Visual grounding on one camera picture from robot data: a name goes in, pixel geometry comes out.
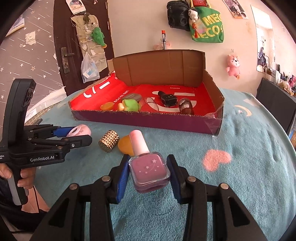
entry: gold cylinder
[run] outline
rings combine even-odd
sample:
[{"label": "gold cylinder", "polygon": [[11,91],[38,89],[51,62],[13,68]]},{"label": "gold cylinder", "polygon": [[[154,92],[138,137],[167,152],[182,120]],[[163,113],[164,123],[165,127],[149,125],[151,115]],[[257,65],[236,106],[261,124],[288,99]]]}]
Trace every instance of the gold cylinder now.
[{"label": "gold cylinder", "polygon": [[118,141],[119,141],[119,135],[115,131],[109,130],[99,140],[99,146],[103,151],[110,152],[116,146]]}]

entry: teal fleece blanket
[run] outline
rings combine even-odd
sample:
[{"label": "teal fleece blanket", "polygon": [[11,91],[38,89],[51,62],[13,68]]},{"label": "teal fleece blanket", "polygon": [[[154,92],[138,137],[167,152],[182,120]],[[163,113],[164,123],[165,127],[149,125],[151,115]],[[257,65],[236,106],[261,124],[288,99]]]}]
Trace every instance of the teal fleece blanket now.
[{"label": "teal fleece blanket", "polygon": [[[86,124],[92,131],[89,147],[73,149],[64,163],[37,169],[36,187],[49,206],[71,184],[91,184],[112,167],[122,153],[116,147],[106,153],[99,139],[110,129],[120,137],[142,131],[150,151],[164,157],[173,154],[180,166],[206,184],[228,183],[236,192],[268,241],[278,241],[296,211],[296,154],[282,127],[253,95],[221,89],[224,116],[218,136],[163,129],[76,121],[67,101],[57,104],[42,118],[42,124],[77,126]],[[111,205],[116,241],[182,240],[187,206],[174,199],[171,185],[146,194],[135,191],[129,177],[119,205]],[[213,221],[208,205],[208,240],[213,239]],[[89,239],[89,214],[86,215],[86,240]]]}]

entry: mirror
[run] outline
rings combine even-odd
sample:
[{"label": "mirror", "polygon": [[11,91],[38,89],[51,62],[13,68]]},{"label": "mirror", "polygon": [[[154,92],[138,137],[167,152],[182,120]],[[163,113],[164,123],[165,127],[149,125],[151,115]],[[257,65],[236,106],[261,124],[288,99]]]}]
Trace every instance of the mirror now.
[{"label": "mirror", "polygon": [[257,32],[257,70],[265,73],[268,68],[275,69],[274,32],[267,13],[251,6]]}]

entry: green crocodile toy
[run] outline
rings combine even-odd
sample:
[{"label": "green crocodile toy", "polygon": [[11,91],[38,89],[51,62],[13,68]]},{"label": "green crocodile toy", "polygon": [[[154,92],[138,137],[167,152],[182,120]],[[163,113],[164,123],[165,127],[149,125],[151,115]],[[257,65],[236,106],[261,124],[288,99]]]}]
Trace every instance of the green crocodile toy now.
[{"label": "green crocodile toy", "polygon": [[98,45],[101,45],[103,48],[107,47],[107,44],[104,43],[104,34],[102,33],[99,27],[95,27],[91,36],[93,37],[93,41]]}]

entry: heart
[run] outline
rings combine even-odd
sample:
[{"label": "heart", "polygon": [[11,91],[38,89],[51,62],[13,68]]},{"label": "heart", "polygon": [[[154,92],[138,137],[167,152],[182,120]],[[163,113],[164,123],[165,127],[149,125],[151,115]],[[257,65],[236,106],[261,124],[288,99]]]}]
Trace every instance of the heart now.
[{"label": "heart", "polygon": [[231,155],[226,151],[208,150],[203,158],[203,166],[208,172],[214,172],[218,169],[219,164],[229,164],[231,162]]}]

